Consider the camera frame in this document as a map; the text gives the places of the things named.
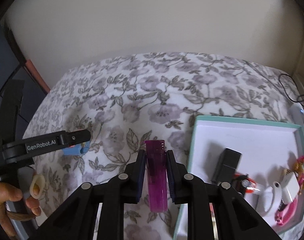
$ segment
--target metal rivet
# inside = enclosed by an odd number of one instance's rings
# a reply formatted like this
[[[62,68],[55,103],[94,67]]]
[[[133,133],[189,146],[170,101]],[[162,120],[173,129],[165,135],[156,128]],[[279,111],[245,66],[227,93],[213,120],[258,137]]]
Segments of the metal rivet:
[[[126,173],[121,173],[119,175],[119,179],[127,179],[128,178],[128,175]]]
[[[184,175],[184,178],[185,178],[186,180],[192,180],[194,177],[193,177],[192,174],[187,173],[187,174]]]
[[[222,182],[221,187],[224,189],[229,189],[231,187],[231,184],[228,182]]]
[[[81,188],[82,188],[82,189],[89,189],[90,187],[91,187],[91,184],[88,183],[88,182],[85,182],[85,183],[83,183],[83,184],[81,185]]]

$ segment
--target bed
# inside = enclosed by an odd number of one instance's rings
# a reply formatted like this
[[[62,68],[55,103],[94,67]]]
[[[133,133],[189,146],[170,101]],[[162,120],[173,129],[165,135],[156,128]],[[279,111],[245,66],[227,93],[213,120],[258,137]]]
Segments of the bed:
[[[71,69],[46,96],[24,137],[88,129],[92,140],[82,157],[57,151],[35,158],[37,173],[46,178],[43,211],[49,216],[83,182],[104,183],[122,173],[144,140],[165,140],[186,164],[198,115],[293,122],[281,73],[231,57],[182,52],[114,57]],[[292,81],[282,82],[295,97]],[[167,212],[151,213],[145,186],[138,205],[125,205],[125,239],[172,239],[178,207],[171,203]],[[303,231],[304,219],[281,237],[299,239]]]

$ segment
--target black cord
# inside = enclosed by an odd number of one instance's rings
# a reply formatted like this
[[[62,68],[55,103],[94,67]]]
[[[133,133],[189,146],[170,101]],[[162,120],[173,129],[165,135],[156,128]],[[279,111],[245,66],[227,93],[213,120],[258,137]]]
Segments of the black cord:
[[[18,114],[19,117],[21,117],[25,122],[30,123],[29,121],[27,121],[23,116],[21,116],[20,114]]]
[[[23,66],[23,65],[19,64],[19,65],[13,70],[13,72],[9,75],[9,77],[6,79],[6,81],[4,82],[3,86],[2,86],[1,89],[0,89],[0,98],[2,97],[2,94],[3,94],[3,92],[4,92],[4,89],[5,89],[6,85],[7,85],[7,82],[15,76],[15,74],[21,69],[22,66]]]
[[[280,75],[279,75],[279,78],[278,78],[278,79],[279,79],[279,83],[280,83],[281,86],[283,87],[284,92],[285,92],[286,96],[288,97],[288,99],[289,99],[291,102],[300,103],[301,106],[304,107],[304,105],[301,103],[301,102],[304,102],[304,99],[302,99],[302,97],[304,97],[304,94],[303,94],[303,95],[299,95],[299,96],[297,97],[297,100],[293,100],[292,98],[290,98],[290,96],[288,95],[288,93],[287,93],[286,90],[285,90],[284,85],[283,85],[282,82],[281,82],[281,76],[287,76],[287,77],[291,78],[292,81],[293,81],[293,83],[294,83],[294,85],[296,86],[296,89],[299,90],[299,88],[298,88],[296,82],[294,81],[294,79],[293,79],[290,75],[284,74],[284,73],[280,74]]]

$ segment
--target human hand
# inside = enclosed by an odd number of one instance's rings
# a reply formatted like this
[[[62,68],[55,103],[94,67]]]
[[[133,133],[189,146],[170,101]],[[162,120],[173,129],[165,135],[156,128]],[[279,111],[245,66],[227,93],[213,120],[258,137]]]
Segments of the human hand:
[[[37,195],[39,193],[39,188],[34,187],[33,189],[34,194]],[[20,189],[7,184],[0,182],[0,225],[4,229],[4,231],[7,233],[7,235],[13,239],[15,239],[16,231],[9,219],[9,217],[6,214],[6,209],[4,206],[5,201],[19,201],[23,198],[23,193]],[[29,207],[33,214],[36,216],[41,215],[41,209],[39,207],[39,201],[37,199],[34,199],[33,197],[29,197],[26,200],[26,206]]]

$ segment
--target lighter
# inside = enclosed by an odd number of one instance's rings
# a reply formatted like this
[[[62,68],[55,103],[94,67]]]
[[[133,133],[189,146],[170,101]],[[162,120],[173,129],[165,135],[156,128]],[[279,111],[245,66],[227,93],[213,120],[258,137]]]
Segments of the lighter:
[[[168,210],[164,140],[149,140],[145,143],[150,210],[164,212]]]

